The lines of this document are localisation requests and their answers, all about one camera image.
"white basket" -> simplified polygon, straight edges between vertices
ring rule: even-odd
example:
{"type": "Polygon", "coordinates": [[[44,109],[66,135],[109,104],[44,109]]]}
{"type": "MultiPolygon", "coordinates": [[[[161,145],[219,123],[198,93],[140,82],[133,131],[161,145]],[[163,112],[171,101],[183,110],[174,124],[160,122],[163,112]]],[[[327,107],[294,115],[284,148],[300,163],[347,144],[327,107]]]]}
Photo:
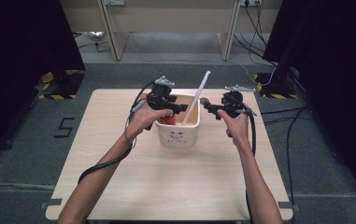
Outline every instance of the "white basket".
{"type": "Polygon", "coordinates": [[[165,147],[192,147],[195,144],[197,131],[200,125],[200,102],[196,102],[192,113],[190,114],[186,125],[182,126],[184,118],[194,99],[193,95],[176,94],[175,104],[188,105],[186,112],[180,112],[175,115],[176,125],[167,125],[155,121],[160,137],[160,143],[165,147]]]}

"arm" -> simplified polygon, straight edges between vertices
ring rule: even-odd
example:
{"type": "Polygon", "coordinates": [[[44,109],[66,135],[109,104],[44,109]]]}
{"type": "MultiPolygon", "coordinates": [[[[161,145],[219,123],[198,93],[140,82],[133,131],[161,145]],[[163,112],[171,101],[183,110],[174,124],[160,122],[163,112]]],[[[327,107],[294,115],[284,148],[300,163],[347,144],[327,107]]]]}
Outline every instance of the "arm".
{"type": "Polygon", "coordinates": [[[282,223],[276,201],[266,185],[251,151],[248,138],[248,115],[240,114],[232,119],[223,110],[218,114],[227,125],[227,134],[233,137],[244,171],[245,184],[254,223],[282,223]]]}
{"type": "MultiPolygon", "coordinates": [[[[152,110],[147,104],[134,113],[130,124],[111,149],[97,163],[112,161],[127,150],[134,139],[151,125],[153,121],[170,116],[171,110],[152,110]]],[[[97,170],[85,176],[70,195],[64,209],[58,217],[58,223],[84,223],[101,197],[107,183],[113,176],[119,162],[106,168],[97,170]]]]}

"wooden table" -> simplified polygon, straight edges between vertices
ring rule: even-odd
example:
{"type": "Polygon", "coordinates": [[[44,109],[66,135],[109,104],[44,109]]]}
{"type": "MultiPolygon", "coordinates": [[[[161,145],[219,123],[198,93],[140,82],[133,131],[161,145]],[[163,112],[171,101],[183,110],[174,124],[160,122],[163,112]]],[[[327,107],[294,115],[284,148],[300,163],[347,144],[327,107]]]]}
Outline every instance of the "wooden table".
{"type": "MultiPolygon", "coordinates": [[[[195,95],[196,90],[173,90],[195,95]]],[[[214,105],[226,90],[205,89],[214,105]]],[[[139,90],[96,90],[79,125],[46,217],[57,219],[81,173],[96,164],[122,134],[139,90]]],[[[244,102],[258,115],[256,159],[265,182],[280,204],[289,201],[260,110],[252,92],[244,102]]],[[[222,120],[201,107],[196,143],[189,148],[163,147],[157,127],[137,137],[135,148],[121,162],[89,219],[96,220],[247,220],[245,180],[238,152],[225,134],[222,120]]],[[[279,208],[284,220],[291,208],[279,208]]]]}

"power outlet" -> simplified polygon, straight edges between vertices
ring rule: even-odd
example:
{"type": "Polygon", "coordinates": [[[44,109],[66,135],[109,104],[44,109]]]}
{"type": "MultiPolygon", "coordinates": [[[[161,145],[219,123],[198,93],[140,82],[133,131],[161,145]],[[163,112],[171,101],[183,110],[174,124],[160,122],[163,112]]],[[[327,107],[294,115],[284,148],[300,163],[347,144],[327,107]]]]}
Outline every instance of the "power outlet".
{"type": "Polygon", "coordinates": [[[104,0],[106,6],[124,6],[124,0],[104,0]]]}
{"type": "MultiPolygon", "coordinates": [[[[249,1],[248,7],[257,7],[257,6],[261,6],[262,5],[262,0],[248,0],[248,1],[249,1]]],[[[241,1],[241,6],[242,7],[245,6],[245,0],[241,1]]]]}

